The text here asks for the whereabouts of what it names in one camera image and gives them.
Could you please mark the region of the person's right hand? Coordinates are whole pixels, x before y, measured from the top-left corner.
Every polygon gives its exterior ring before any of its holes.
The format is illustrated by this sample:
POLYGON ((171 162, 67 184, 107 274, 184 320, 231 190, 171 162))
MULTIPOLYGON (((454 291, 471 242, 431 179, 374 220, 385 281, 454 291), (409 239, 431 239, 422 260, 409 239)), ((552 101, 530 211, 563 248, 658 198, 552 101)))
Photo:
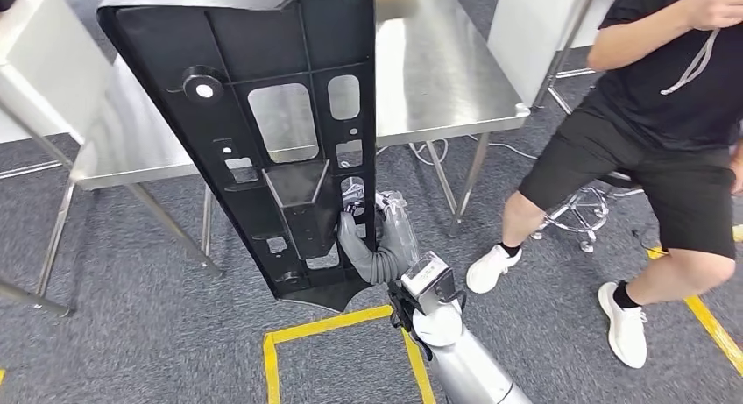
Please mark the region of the person's right hand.
POLYGON ((698 30, 741 24, 742 0, 689 0, 689 23, 698 30))

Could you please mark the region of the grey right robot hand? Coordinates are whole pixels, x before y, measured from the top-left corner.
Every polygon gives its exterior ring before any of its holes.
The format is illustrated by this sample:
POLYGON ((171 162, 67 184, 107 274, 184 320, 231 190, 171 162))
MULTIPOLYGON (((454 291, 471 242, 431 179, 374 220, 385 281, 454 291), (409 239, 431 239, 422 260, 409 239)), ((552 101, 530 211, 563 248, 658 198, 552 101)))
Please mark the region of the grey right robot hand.
MULTIPOLYGON (((365 214, 364 184, 350 177, 342 183, 343 210, 358 221, 365 214)), ((376 191, 374 196, 375 233, 378 244, 392 240, 399 246, 402 262, 413 266, 419 259, 419 245, 406 211, 407 203, 399 191, 376 191)))

